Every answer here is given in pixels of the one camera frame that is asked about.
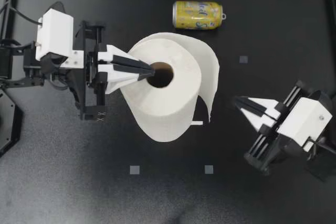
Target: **gray square marker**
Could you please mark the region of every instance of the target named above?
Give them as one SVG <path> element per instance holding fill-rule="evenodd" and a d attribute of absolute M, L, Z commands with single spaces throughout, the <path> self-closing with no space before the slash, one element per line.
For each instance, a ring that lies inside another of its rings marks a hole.
<path fill-rule="evenodd" d="M 204 166 L 204 173 L 205 174 L 213 174 L 214 173 L 214 166 L 213 165 L 205 165 Z"/>
<path fill-rule="evenodd" d="M 248 64 L 248 56 L 246 56 L 246 55 L 239 56 L 239 63 Z"/>
<path fill-rule="evenodd" d="M 130 174 L 131 175 L 139 175 L 140 174 L 140 166 L 139 165 L 130 165 Z"/>

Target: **cable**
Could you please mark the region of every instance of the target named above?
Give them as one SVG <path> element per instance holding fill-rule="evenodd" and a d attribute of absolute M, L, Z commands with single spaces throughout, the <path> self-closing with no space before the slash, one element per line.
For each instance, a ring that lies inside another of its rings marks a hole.
<path fill-rule="evenodd" d="M 37 22 L 29 17 L 27 17 L 26 15 L 24 15 L 23 13 L 19 12 L 17 9 L 15 9 L 14 7 L 12 7 L 11 5 L 8 4 L 8 2 L 6 2 L 3 7 L 1 7 L 0 9 L 0 14 L 4 11 L 4 9 L 6 8 L 6 6 L 8 5 L 9 9 L 14 11 L 16 14 L 18 14 L 19 16 L 21 16 L 22 18 L 24 18 L 25 20 L 35 24 L 35 25 L 42 25 L 42 23 Z"/>
<path fill-rule="evenodd" d="M 331 148 L 331 147 L 329 147 L 325 144 L 320 144 L 319 142 L 315 142 L 311 139 L 308 139 L 307 141 L 312 142 L 313 144 L 317 145 L 318 147 L 321 147 L 321 148 L 325 149 L 326 151 L 328 151 L 328 152 L 330 152 L 330 153 L 332 153 L 336 156 L 336 151 L 333 148 Z"/>
<path fill-rule="evenodd" d="M 60 77 L 58 77 L 58 81 L 59 81 L 60 83 L 64 84 L 64 86 L 56 85 L 56 84 L 54 83 L 54 81 L 52 80 L 52 74 L 50 75 L 50 79 L 47 79 L 47 81 L 51 84 L 51 86 L 52 86 L 53 88 L 55 88 L 55 89 L 57 89 L 57 90 L 61 90 L 61 91 L 63 91 L 63 90 L 67 90 L 68 87 L 69 87 L 69 86 L 67 85 L 67 83 L 66 83 L 63 79 L 61 79 Z"/>
<path fill-rule="evenodd" d="M 18 14 L 19 16 L 21 16 L 22 18 L 24 18 L 25 20 L 27 20 L 27 21 L 29 21 L 29 22 L 35 24 L 35 25 L 40 25 L 40 26 L 42 25 L 42 23 L 37 22 L 37 21 L 35 21 L 35 20 L 31 19 L 31 18 L 28 18 L 26 15 L 22 14 L 21 12 L 19 12 L 19 11 L 18 11 L 17 9 L 15 9 L 14 7 L 11 6 L 10 9 L 11 9 L 12 11 L 14 11 L 16 14 Z"/>
<path fill-rule="evenodd" d="M 6 7 L 7 4 L 8 4 L 8 2 L 6 2 L 3 7 L 1 7 L 0 14 L 4 11 L 4 9 L 5 9 L 5 7 Z"/>

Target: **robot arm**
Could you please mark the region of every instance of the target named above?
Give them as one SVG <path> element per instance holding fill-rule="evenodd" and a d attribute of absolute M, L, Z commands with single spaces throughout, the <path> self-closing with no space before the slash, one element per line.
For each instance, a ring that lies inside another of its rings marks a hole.
<path fill-rule="evenodd" d="M 74 39 L 73 17 L 60 2 L 46 11 L 39 23 L 36 42 L 25 46 L 15 46 L 13 40 L 0 43 L 7 54 L 24 55 L 26 73 L 19 81 L 1 81 L 2 89 L 42 86 L 46 79 L 57 89 L 69 88 L 81 119 L 104 121 L 105 94 L 155 74 L 147 63 L 104 43 L 102 25 L 82 22 Z M 87 50 L 87 40 L 95 42 L 92 50 Z M 86 106 L 86 86 L 93 88 L 97 105 Z"/>
<path fill-rule="evenodd" d="M 311 92 L 297 82 L 284 102 L 270 99 L 236 97 L 235 104 L 258 132 L 257 140 L 244 158 L 265 175 L 271 165 L 289 156 L 306 155 L 314 175 L 325 180 L 336 168 L 335 146 L 324 137 L 332 118 L 330 98 L 321 91 Z M 333 165 L 316 167 L 320 152 L 328 151 Z"/>

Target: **paper towel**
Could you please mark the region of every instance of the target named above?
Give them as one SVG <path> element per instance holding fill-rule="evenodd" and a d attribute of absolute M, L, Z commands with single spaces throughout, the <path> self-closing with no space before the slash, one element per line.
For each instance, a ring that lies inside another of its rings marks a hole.
<path fill-rule="evenodd" d="M 156 88 L 142 80 L 121 88 L 135 120 L 150 138 L 169 142 L 180 137 L 192 122 L 198 95 L 210 118 L 219 64 L 206 43 L 159 33 L 139 41 L 129 54 L 148 64 L 165 62 L 173 69 L 174 77 L 167 87 Z"/>

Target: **soda can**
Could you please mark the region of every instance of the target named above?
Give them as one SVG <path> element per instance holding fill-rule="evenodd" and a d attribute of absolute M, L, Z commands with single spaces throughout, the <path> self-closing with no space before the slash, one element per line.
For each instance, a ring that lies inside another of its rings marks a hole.
<path fill-rule="evenodd" d="M 176 1 L 173 25 L 183 29 L 215 29 L 226 19 L 222 5 L 216 2 Z"/>

